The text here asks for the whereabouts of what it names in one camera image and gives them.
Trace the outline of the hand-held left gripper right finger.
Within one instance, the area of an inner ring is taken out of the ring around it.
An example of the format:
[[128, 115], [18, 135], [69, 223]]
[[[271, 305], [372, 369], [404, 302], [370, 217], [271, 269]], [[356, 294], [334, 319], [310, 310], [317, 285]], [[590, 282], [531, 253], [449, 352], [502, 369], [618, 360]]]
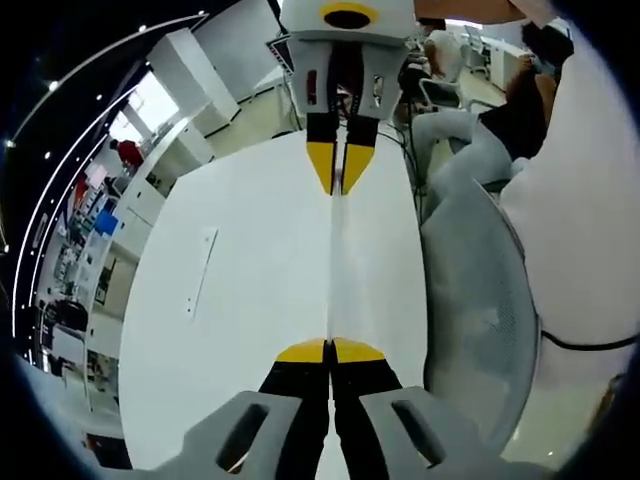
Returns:
[[335, 337], [330, 372], [336, 432], [351, 474], [492, 474], [474, 424], [419, 386], [404, 387], [385, 355]]

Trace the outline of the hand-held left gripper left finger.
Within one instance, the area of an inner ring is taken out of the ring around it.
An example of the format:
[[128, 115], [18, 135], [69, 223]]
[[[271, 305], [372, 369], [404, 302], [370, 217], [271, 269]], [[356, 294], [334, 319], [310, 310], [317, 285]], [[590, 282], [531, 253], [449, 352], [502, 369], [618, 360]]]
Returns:
[[181, 474], [315, 474], [328, 432], [328, 342], [279, 353], [256, 391], [243, 391], [193, 426]]

